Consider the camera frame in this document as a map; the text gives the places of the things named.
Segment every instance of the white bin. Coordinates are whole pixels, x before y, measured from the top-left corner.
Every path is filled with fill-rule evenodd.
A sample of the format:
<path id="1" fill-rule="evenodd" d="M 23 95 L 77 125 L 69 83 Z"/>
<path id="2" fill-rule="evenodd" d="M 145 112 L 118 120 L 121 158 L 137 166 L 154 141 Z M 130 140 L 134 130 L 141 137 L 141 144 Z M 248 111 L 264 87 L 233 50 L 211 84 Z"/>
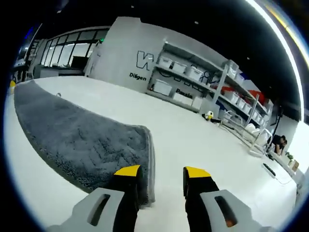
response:
<path id="1" fill-rule="evenodd" d="M 196 80 L 196 81 L 199 81 L 199 79 L 201 78 L 201 76 L 203 75 L 203 72 L 201 70 L 198 70 L 196 69 L 195 67 L 190 67 L 189 70 L 188 70 L 188 73 L 187 75 Z"/>
<path id="2" fill-rule="evenodd" d="M 201 108 L 202 102 L 203 102 L 202 98 L 195 97 L 191 106 L 199 110 Z"/>
<path id="3" fill-rule="evenodd" d="M 163 95 L 168 96 L 170 91 L 172 90 L 172 86 L 170 86 L 165 81 L 156 80 L 154 85 L 154 92 L 162 93 Z"/>
<path id="4" fill-rule="evenodd" d="M 257 113 L 256 122 L 261 123 L 261 119 L 262 119 L 262 116 L 259 113 Z"/>
<path id="5" fill-rule="evenodd" d="M 233 104 L 236 104 L 236 102 L 239 99 L 239 96 L 233 92 L 233 91 L 225 91 L 224 96 L 229 99 Z"/>
<path id="6" fill-rule="evenodd" d="M 255 110 L 253 112 L 252 119 L 256 121 L 257 116 L 258 116 L 258 114 L 257 114 L 257 111 Z"/>
<path id="7" fill-rule="evenodd" d="M 265 125 L 265 120 L 261 117 L 260 125 L 263 127 Z"/>
<path id="8" fill-rule="evenodd" d="M 187 105 L 192 105 L 193 100 L 191 98 L 187 98 L 184 96 L 182 99 L 182 103 L 187 104 Z"/>
<path id="9" fill-rule="evenodd" d="M 237 74 L 236 77 L 235 77 L 235 81 L 242 85 L 243 81 L 245 80 L 245 78 L 243 78 L 240 74 Z"/>
<path id="10" fill-rule="evenodd" d="M 169 58 L 160 57 L 159 65 L 169 69 L 169 67 L 172 64 L 172 62 L 173 61 L 171 59 L 169 59 Z"/>
<path id="11" fill-rule="evenodd" d="M 227 75 L 231 77 L 232 79 L 235 79 L 236 72 L 237 72 L 236 70 L 232 69 L 232 67 L 229 66 L 227 70 Z"/>
<path id="12" fill-rule="evenodd" d="M 182 101 L 182 97 L 183 97 L 183 95 L 181 95 L 179 93 L 175 93 L 174 96 L 173 96 L 173 99 L 175 101 L 181 102 Z"/>
<path id="13" fill-rule="evenodd" d="M 249 114 L 251 108 L 252 108 L 252 106 L 250 106 L 248 103 L 245 103 L 245 105 L 243 106 L 243 111 L 245 113 Z"/>
<path id="14" fill-rule="evenodd" d="M 174 62 L 173 70 L 178 73 L 184 73 L 186 67 L 187 66 L 185 64 Z"/>
<path id="15" fill-rule="evenodd" d="M 246 102 L 245 102 L 245 100 L 242 99 L 242 98 L 239 98 L 238 101 L 237 101 L 237 103 L 236 103 L 236 105 L 238 105 L 238 107 L 239 107 L 240 109 L 242 109 L 242 108 L 244 107 L 245 104 L 246 104 Z"/>

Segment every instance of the window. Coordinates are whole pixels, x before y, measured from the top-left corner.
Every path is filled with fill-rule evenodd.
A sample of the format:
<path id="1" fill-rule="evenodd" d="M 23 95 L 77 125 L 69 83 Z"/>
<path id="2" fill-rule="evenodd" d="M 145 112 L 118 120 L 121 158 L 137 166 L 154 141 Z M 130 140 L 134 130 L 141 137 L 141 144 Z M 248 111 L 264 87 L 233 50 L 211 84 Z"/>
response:
<path id="1" fill-rule="evenodd" d="M 52 66 L 53 64 L 57 64 L 58 63 L 58 59 L 59 59 L 62 47 L 63 46 L 57 46 L 55 48 L 54 55 L 53 55 L 53 58 L 52 58 L 52 62 L 50 63 L 50 66 Z"/>
<path id="2" fill-rule="evenodd" d="M 45 63 L 45 60 L 46 60 L 46 56 L 47 56 L 47 53 L 48 53 L 48 48 L 49 48 L 49 45 L 50 45 L 51 41 L 48 41 L 47 44 L 46 44 L 46 48 L 44 50 L 44 53 L 43 53 L 43 57 L 42 57 L 42 61 L 41 61 L 41 64 L 44 65 Z"/>
<path id="3" fill-rule="evenodd" d="M 108 30 L 99 30 L 96 35 L 96 40 L 100 40 L 106 37 Z"/>
<path id="4" fill-rule="evenodd" d="M 52 59 L 52 55 L 53 55 L 54 49 L 55 49 L 54 46 L 51 46 L 51 47 L 49 48 L 49 51 L 48 51 L 48 53 L 47 53 L 46 61 L 45 61 L 45 63 L 44 63 L 44 66 L 49 66 L 49 63 L 50 63 L 50 61 L 51 61 L 51 59 Z"/>
<path id="5" fill-rule="evenodd" d="M 83 31 L 78 40 L 92 40 L 95 36 L 95 30 Z"/>
<path id="6" fill-rule="evenodd" d="M 77 33 L 74 33 L 74 34 L 71 34 L 71 35 L 69 35 L 69 37 L 68 37 L 68 39 L 67 39 L 67 42 L 76 41 L 76 40 L 77 40 L 77 37 L 78 37 L 78 32 L 77 32 Z"/>
<path id="7" fill-rule="evenodd" d="M 61 44 L 61 43 L 63 44 L 66 41 L 66 39 L 67 39 L 67 35 L 61 36 L 59 38 L 58 44 Z"/>
<path id="8" fill-rule="evenodd" d="M 73 56 L 75 56 L 75 57 L 85 57 L 89 46 L 90 46 L 89 43 L 86 43 L 86 44 L 85 43 L 77 43 L 75 48 L 74 48 L 74 51 L 72 53 L 69 65 L 72 64 Z"/>
<path id="9" fill-rule="evenodd" d="M 59 39 L 59 38 L 53 39 L 53 41 L 52 41 L 52 46 L 57 44 L 58 39 Z"/>
<path id="10" fill-rule="evenodd" d="M 87 54 L 87 57 L 90 57 L 90 55 L 92 54 L 93 49 L 95 48 L 95 46 L 96 46 L 95 43 L 93 43 L 93 44 L 90 45 L 90 49 L 89 49 L 89 52 L 88 52 L 88 54 Z"/>
<path id="11" fill-rule="evenodd" d="M 59 60 L 58 66 L 64 67 L 64 66 L 66 66 L 68 64 L 68 61 L 69 61 L 69 58 L 70 58 L 70 54 L 71 54 L 71 51 L 72 51 L 73 47 L 74 47 L 73 43 L 64 45 L 62 53 L 61 53 L 61 56 L 60 56 L 60 60 Z"/>

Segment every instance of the desk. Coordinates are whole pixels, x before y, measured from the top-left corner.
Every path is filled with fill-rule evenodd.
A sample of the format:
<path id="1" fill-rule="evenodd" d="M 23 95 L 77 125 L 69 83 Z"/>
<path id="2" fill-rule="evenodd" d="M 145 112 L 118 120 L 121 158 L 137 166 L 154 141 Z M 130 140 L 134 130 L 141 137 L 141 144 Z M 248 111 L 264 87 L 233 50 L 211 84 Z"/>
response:
<path id="1" fill-rule="evenodd" d="M 46 78 L 54 76 L 73 76 L 73 75 L 83 75 L 83 70 L 74 68 L 63 68 L 63 67 L 42 67 L 42 65 L 36 66 L 34 79 L 36 78 Z"/>
<path id="2" fill-rule="evenodd" d="M 269 151 L 269 154 L 278 162 L 278 164 L 280 164 L 280 166 L 291 176 L 291 178 L 294 177 L 295 172 L 281 159 L 280 156 L 278 156 L 277 153 Z"/>
<path id="3" fill-rule="evenodd" d="M 252 209 L 263 226 L 279 226 L 291 213 L 296 184 L 276 162 L 252 157 L 238 138 L 205 121 L 200 115 L 133 90 L 81 76 L 35 79 L 52 94 L 122 123 L 144 125 L 155 149 L 155 197 L 139 211 L 136 232 L 188 232 L 184 210 L 183 167 L 211 173 L 220 189 L 227 189 Z M 47 227 L 61 224 L 86 193 L 55 173 L 34 151 L 14 110 L 6 102 L 5 145 L 12 177 L 28 209 Z M 267 163 L 276 179 L 262 168 Z"/>

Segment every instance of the gray towel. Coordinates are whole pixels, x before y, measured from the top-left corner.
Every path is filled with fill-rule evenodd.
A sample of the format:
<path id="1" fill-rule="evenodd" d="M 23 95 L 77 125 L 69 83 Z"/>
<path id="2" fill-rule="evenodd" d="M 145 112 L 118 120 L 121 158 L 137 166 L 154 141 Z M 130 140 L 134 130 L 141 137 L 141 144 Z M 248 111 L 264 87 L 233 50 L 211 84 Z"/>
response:
<path id="1" fill-rule="evenodd" d="M 155 154 L 146 127 L 92 113 L 46 92 L 34 81 L 16 86 L 14 103 L 34 149 L 65 179 L 91 192 L 104 187 L 120 168 L 140 164 L 142 204 L 155 201 Z"/>

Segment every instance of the black ceiling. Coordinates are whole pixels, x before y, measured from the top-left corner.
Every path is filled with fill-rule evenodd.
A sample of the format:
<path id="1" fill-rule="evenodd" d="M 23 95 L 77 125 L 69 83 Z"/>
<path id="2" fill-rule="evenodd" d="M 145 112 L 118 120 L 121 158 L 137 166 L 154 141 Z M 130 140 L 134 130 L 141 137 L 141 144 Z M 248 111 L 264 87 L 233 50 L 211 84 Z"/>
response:
<path id="1" fill-rule="evenodd" d="M 112 25 L 118 16 L 139 17 L 144 23 L 190 36 L 234 60 L 273 101 L 299 105 L 295 75 L 283 46 L 270 26 L 244 0 L 71 0 L 60 13 L 48 16 L 38 37 L 51 38 L 73 29 Z M 285 29 L 279 23 L 277 26 L 292 49 L 302 83 L 308 89 L 309 72 L 304 59 Z M 303 90 L 309 108 L 309 93 Z M 288 107 L 284 114 L 299 118 L 299 112 Z"/>

